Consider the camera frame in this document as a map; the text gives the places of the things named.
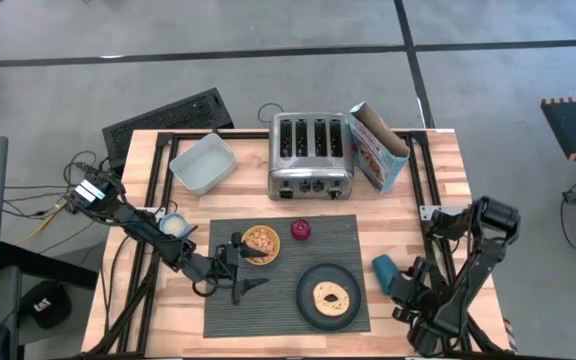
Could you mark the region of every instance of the concrete floor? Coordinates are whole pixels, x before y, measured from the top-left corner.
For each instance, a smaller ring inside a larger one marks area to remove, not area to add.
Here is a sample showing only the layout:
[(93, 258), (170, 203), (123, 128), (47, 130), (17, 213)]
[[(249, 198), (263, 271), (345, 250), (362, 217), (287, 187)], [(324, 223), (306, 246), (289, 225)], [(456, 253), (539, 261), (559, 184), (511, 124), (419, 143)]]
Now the concrete floor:
[[(576, 2), (404, 5), (416, 44), (576, 39)], [(0, 4), (0, 60), (366, 44), (403, 44), (392, 1)], [(558, 218), (560, 193), (576, 181), (576, 163), (565, 159), (538, 107), (544, 97), (576, 95), (576, 47), (418, 58), (436, 126), (457, 129), (473, 196), (489, 194), (521, 211), (520, 239), (494, 273), (520, 353), (576, 358), (576, 253)], [(360, 100), (392, 126), (423, 127), (404, 53), (0, 68), (0, 135), (10, 139), (7, 183), (59, 184), (76, 152), (105, 156), (103, 127), (211, 87), (219, 89), (237, 128), (263, 127), (256, 112), (269, 101), (288, 111), (345, 111)], [(36, 193), (8, 191), (6, 197)], [(576, 207), (566, 210), (576, 242)], [(61, 215), (25, 246), (41, 251), (87, 223)], [(6, 216), (3, 240), (17, 242), (36, 225)], [(93, 226), (47, 254), (87, 248), (106, 233)], [(100, 249), (88, 267), (99, 268)], [(74, 330), (27, 346), (27, 359), (76, 353), (85, 323), (77, 320)]]

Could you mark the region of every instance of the blue object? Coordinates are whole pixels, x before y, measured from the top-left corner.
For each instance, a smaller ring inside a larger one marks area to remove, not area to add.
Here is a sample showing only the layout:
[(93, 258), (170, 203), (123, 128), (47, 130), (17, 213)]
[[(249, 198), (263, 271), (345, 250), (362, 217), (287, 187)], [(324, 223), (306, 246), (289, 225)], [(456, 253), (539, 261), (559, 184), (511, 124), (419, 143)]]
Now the blue object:
[(188, 220), (186, 220), (186, 218), (181, 215), (180, 213), (170, 213), (170, 214), (166, 214), (163, 218), (161, 218), (161, 221), (159, 221), (159, 230), (161, 230), (161, 232), (166, 233), (166, 231), (164, 231), (164, 224), (166, 222), (168, 222), (170, 219), (172, 218), (178, 218), (181, 219), (184, 222), (184, 228), (181, 229), (181, 231), (179, 233), (175, 233), (175, 234), (169, 234), (169, 235), (173, 235), (175, 237), (181, 237), (183, 234), (185, 234), (188, 230), (189, 230), (189, 226), (188, 226)]
[(395, 265), (390, 256), (381, 255), (372, 260), (372, 268), (375, 271), (375, 275), (377, 275), (381, 292), (383, 292), (384, 295), (390, 295), (390, 283), (392, 279), (399, 274), (397, 265)]

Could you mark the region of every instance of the yellow cable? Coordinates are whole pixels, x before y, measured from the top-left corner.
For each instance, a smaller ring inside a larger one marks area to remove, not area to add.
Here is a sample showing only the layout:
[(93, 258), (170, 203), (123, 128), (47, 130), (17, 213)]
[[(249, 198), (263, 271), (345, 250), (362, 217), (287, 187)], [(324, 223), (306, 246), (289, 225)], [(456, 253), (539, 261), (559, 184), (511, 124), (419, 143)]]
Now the yellow cable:
[(48, 216), (46, 219), (44, 219), (44, 221), (41, 223), (41, 225), (39, 225), (35, 231), (32, 232), (32, 234), (26, 236), (25, 239), (14, 243), (13, 245), (19, 245), (22, 243), (25, 243), (26, 241), (32, 239), (33, 237), (37, 236), (37, 234), (39, 234), (44, 228), (46, 228), (46, 226), (48, 226), (48, 223), (50, 223), (50, 221), (52, 221), (52, 219), (55, 218), (55, 216), (64, 209), (64, 207), (66, 207), (66, 204), (68, 204), (67, 201), (64, 201), (61, 205), (59, 205), (59, 207), (57, 208), (57, 210), (55, 210), (55, 212), (53, 212), (52, 214), (50, 214), (50, 216)]

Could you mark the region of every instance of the open cardboard box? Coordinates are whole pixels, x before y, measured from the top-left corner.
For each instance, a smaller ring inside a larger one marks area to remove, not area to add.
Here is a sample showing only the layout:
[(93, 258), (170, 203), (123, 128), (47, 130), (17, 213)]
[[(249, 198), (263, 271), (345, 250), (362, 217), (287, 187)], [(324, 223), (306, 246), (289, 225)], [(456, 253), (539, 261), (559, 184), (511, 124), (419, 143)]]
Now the open cardboard box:
[(379, 194), (389, 192), (408, 161), (410, 149), (364, 101), (350, 110), (355, 164)]

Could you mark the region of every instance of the black cap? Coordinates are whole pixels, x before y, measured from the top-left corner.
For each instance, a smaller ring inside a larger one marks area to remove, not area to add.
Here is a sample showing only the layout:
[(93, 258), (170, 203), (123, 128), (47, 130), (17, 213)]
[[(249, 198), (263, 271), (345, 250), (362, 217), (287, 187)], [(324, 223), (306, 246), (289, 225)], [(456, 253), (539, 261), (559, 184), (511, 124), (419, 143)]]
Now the black cap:
[(64, 321), (71, 308), (64, 287), (56, 281), (44, 281), (23, 296), (20, 312), (34, 317), (42, 329), (50, 329)]

